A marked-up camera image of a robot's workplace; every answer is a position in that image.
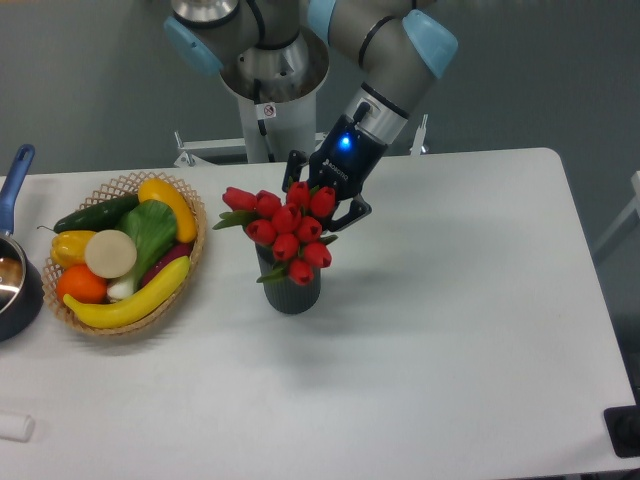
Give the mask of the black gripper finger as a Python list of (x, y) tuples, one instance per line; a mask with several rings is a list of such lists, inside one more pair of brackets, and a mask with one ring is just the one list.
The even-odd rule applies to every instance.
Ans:
[(300, 180), (302, 169), (308, 165), (308, 155), (299, 150), (291, 150), (286, 161), (282, 189), (288, 190), (294, 182)]
[(324, 225), (324, 230), (331, 233), (342, 231), (354, 223), (361, 221), (370, 215), (371, 212), (371, 205), (364, 200), (362, 195), (355, 195), (351, 199), (348, 211), (337, 219), (330, 218), (327, 220)]

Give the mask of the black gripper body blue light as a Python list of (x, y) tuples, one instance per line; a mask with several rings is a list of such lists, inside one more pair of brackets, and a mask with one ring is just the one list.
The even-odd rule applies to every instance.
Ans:
[(341, 115), (310, 156), (307, 183), (310, 188), (332, 188), (337, 201), (352, 198), (361, 193), (387, 148), (358, 129), (348, 116)]

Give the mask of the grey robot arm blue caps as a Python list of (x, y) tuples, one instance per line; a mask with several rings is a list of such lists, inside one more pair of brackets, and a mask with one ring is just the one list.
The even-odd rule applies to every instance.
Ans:
[[(236, 97), (248, 160), (281, 162), (286, 182), (331, 187), (348, 204), (324, 221), (332, 232), (370, 213), (365, 180), (458, 49), (421, 1), (175, 1), (171, 9), (164, 31), (178, 55)], [(330, 50), (366, 77), (318, 139), (316, 94)]]

